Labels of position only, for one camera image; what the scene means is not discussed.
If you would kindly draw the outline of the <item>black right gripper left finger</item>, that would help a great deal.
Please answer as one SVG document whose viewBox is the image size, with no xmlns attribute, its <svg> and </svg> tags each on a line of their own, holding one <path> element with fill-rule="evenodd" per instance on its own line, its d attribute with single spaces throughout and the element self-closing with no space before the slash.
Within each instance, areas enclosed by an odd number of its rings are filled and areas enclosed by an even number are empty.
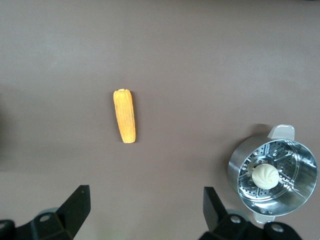
<svg viewBox="0 0 320 240">
<path fill-rule="evenodd" d="M 43 210 L 24 225 L 0 219 L 0 240 L 74 240 L 90 211 L 90 186 L 80 185 L 59 208 Z"/>
</svg>

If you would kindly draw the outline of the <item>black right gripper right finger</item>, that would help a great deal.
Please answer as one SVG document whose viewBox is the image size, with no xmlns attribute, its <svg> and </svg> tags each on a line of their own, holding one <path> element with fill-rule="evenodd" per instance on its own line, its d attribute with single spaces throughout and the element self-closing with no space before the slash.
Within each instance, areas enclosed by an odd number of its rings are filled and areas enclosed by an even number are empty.
<svg viewBox="0 0 320 240">
<path fill-rule="evenodd" d="M 203 215 L 208 231 L 199 240 L 303 240 L 285 223 L 268 222 L 259 228 L 238 214 L 229 214 L 213 187 L 203 189 Z"/>
</svg>

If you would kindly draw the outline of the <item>yellow corn cob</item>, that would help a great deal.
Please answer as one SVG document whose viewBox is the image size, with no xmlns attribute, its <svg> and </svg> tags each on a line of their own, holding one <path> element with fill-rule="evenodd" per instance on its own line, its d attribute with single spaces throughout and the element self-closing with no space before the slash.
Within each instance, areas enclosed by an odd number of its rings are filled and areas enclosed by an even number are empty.
<svg viewBox="0 0 320 240">
<path fill-rule="evenodd" d="M 115 116 L 122 142 L 136 141 L 136 121 L 132 93 L 129 89 L 119 89 L 113 93 Z"/>
</svg>

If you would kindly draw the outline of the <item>stainless steel steamer pot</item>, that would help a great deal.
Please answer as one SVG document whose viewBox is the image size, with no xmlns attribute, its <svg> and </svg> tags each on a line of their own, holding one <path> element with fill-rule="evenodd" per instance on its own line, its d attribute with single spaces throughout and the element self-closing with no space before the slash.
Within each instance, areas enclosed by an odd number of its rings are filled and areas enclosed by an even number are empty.
<svg viewBox="0 0 320 240">
<path fill-rule="evenodd" d="M 296 175 L 288 189 L 267 200 L 249 200 L 240 196 L 238 180 L 245 159 L 258 147 L 273 141 L 288 141 L 297 155 Z M 228 180 L 243 204 L 253 213 L 258 224 L 273 222 L 276 217 L 290 214 L 304 205 L 313 194 L 318 181 L 318 166 L 313 153 L 295 140 L 292 125 L 274 126 L 267 134 L 258 134 L 244 140 L 233 152 L 228 163 Z"/>
</svg>

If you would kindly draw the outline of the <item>white steamed bun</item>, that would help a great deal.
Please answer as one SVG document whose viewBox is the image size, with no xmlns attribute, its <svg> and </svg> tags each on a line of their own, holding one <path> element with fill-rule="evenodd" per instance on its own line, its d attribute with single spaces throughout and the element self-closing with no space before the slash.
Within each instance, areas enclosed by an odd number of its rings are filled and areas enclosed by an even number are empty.
<svg viewBox="0 0 320 240">
<path fill-rule="evenodd" d="M 253 183 L 263 190 L 276 187 L 279 183 L 279 177 L 278 170 L 270 164 L 257 165 L 251 174 Z"/>
</svg>

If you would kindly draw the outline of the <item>perforated steel steamer insert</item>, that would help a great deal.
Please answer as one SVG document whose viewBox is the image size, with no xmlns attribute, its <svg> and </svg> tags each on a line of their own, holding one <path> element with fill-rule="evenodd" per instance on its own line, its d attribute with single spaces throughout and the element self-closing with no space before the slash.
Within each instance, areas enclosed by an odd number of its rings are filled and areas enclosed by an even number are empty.
<svg viewBox="0 0 320 240">
<path fill-rule="evenodd" d="M 279 173 L 278 183 L 271 189 L 258 187 L 252 173 L 258 165 L 269 164 Z M 239 195 L 251 201 L 273 199 L 284 193 L 297 174 L 298 157 L 288 141 L 271 141 L 256 148 L 241 165 L 238 178 Z"/>
</svg>

